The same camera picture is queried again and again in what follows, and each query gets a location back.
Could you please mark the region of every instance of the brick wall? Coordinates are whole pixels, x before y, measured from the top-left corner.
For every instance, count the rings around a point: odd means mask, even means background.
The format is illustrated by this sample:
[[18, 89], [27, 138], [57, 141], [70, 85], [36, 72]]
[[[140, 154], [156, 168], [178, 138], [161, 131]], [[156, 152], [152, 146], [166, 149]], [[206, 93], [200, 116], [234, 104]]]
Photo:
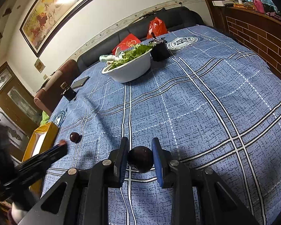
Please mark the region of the brick wall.
[[227, 17], [229, 32], [238, 42], [256, 52], [281, 79], [281, 40], [243, 21]]

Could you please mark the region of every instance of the tablecloth logo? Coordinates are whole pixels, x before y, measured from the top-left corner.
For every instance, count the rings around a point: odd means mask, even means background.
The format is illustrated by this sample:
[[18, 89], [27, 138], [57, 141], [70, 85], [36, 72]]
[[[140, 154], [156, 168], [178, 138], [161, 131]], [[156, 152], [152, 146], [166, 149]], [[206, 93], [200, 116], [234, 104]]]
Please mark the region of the tablecloth logo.
[[196, 43], [198, 41], [197, 37], [177, 37], [171, 42], [167, 43], [167, 47], [170, 50], [179, 50], [190, 44]]
[[68, 113], [68, 109], [66, 109], [65, 111], [59, 111], [57, 113], [57, 115], [54, 117], [54, 119], [52, 120], [52, 122], [57, 126], [60, 127], [62, 125], [62, 123], [64, 122], [64, 120], [67, 117], [67, 113]]

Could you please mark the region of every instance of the green vegetable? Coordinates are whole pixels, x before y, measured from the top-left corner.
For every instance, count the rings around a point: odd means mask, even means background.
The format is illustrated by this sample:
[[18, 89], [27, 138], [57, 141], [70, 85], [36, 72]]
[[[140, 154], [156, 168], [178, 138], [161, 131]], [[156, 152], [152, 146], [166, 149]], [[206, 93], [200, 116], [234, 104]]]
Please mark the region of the green vegetable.
[[138, 58], [139, 56], [145, 54], [147, 51], [149, 51], [153, 46], [146, 46], [146, 45], [141, 45], [137, 44], [134, 46], [134, 49], [130, 51], [124, 52], [123, 58], [119, 61], [113, 61], [111, 63], [111, 67], [109, 70], [114, 69], [116, 67], [119, 67], [123, 64], [126, 64], [127, 62], [132, 61], [135, 58]]

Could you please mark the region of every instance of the red envelope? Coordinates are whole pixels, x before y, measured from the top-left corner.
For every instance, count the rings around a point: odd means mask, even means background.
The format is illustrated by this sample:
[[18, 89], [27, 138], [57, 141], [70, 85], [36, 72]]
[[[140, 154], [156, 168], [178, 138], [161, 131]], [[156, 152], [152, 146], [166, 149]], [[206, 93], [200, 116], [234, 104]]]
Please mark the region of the red envelope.
[[116, 54], [116, 49], [119, 46], [121, 48], [121, 51], [128, 49], [129, 47], [132, 47], [141, 41], [134, 35], [134, 34], [129, 34], [124, 40], [121, 41], [120, 44], [118, 44], [113, 50], [112, 54]]

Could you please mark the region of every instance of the black phone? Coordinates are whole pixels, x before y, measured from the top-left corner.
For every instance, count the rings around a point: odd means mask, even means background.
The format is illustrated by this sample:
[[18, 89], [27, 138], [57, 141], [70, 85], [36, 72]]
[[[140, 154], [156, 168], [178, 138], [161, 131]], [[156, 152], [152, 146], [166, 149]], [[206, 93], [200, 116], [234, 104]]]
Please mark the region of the black phone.
[[77, 88], [79, 88], [79, 87], [84, 86], [85, 82], [86, 82], [89, 78], [90, 78], [90, 77], [87, 76], [87, 77], [85, 77], [85, 78], [83, 78], [83, 79], [80, 79], [80, 80], [74, 82], [74, 84], [71, 86], [71, 88], [72, 88], [72, 89], [77, 89]]

